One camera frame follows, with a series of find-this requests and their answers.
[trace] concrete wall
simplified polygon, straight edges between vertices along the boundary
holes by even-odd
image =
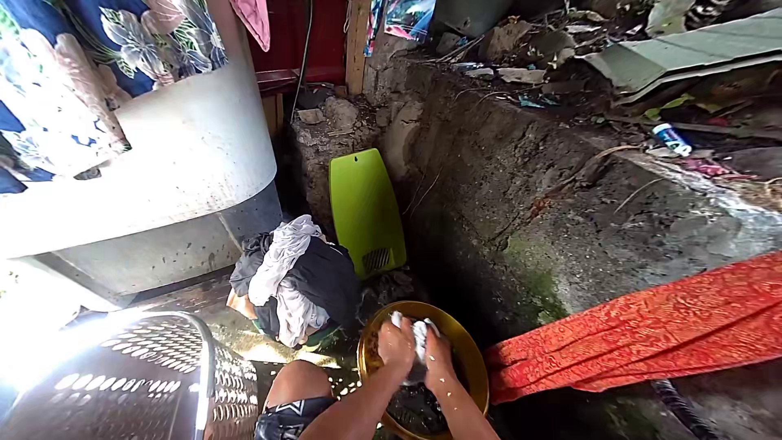
[[[401,208],[415,207],[404,215],[411,265],[436,304],[483,347],[621,294],[782,247],[779,213],[640,152],[587,166],[556,189],[596,153],[626,140],[545,111],[479,103],[481,92],[456,99],[467,88],[463,80],[403,57],[391,57],[383,70],[376,75],[404,81],[380,85],[376,105],[393,111],[417,101],[422,108],[401,121],[418,126],[412,136],[388,142],[392,123],[378,143]],[[772,373],[780,365],[674,382],[725,438],[782,438],[782,388]],[[646,384],[599,395],[548,391],[493,411],[516,438],[692,438]]]

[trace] lime green board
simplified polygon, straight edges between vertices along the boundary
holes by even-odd
[[[362,280],[407,260],[399,208],[386,166],[376,148],[328,164],[337,240],[350,252]]]

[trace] wooden post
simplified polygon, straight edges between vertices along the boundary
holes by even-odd
[[[350,23],[347,29],[345,84],[350,96],[361,94],[364,87],[364,45],[367,43],[367,21],[371,0],[348,0]]]

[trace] black shorts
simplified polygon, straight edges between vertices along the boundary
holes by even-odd
[[[267,408],[255,425],[255,440],[297,440],[336,399],[315,397]]]

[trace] cable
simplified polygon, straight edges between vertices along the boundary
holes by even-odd
[[[310,21],[307,24],[307,37],[304,39],[304,54],[301,58],[301,69],[299,70],[299,83],[296,85],[296,96],[293,97],[293,107],[291,109],[291,118],[289,123],[293,124],[293,115],[296,114],[296,101],[299,100],[299,90],[301,89],[301,81],[307,74],[307,51],[310,49],[310,31],[312,31],[312,9],[314,7],[313,0],[305,0],[304,2],[309,6]]]

